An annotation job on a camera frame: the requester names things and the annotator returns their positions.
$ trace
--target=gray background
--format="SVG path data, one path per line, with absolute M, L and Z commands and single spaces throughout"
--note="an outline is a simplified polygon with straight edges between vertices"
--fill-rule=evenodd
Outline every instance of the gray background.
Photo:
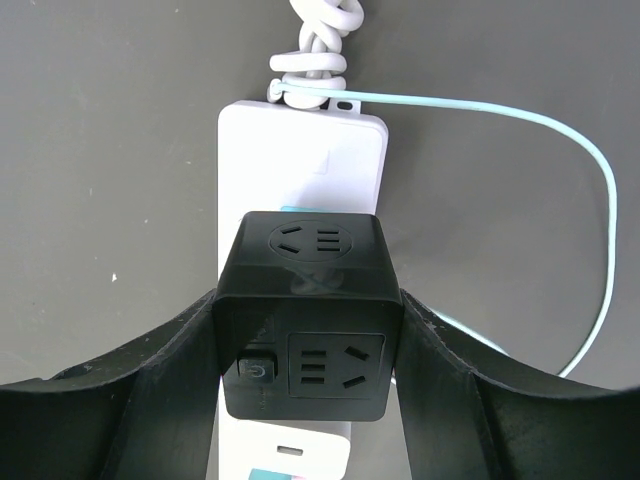
M 573 378 L 640 381 L 640 3 L 369 0 L 354 89 L 565 121 L 618 177 L 620 265 Z M 215 285 L 216 117 L 295 47 L 284 0 L 0 0 L 0 382 L 113 349 Z M 606 195 L 580 148 L 489 115 L 366 106 L 388 124 L 379 203 L 402 286 L 555 371 L 597 313 Z M 112 282 L 113 274 L 117 281 Z M 408 478 L 397 401 L 357 425 L 348 478 Z

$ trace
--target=power strip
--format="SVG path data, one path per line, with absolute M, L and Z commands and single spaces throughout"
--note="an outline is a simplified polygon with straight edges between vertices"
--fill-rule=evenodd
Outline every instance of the power strip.
M 312 112 L 251 101 L 227 106 L 218 119 L 218 275 L 247 212 L 374 214 L 387 142 L 386 125 L 362 115 L 359 102 Z M 220 478 L 247 480 L 252 469 L 307 480 L 344 476 L 349 422 L 236 420 L 220 392 Z

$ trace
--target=power outlet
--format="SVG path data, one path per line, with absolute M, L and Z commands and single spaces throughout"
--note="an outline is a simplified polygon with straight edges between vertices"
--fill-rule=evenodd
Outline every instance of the power outlet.
M 383 335 L 290 335 L 289 394 L 306 398 L 374 397 L 383 345 Z
M 404 310 L 375 217 L 247 214 L 214 310 L 235 418 L 340 422 L 384 414 Z
M 351 235 L 340 225 L 313 220 L 291 222 L 269 237 L 274 252 L 299 262 L 326 262 L 349 253 Z

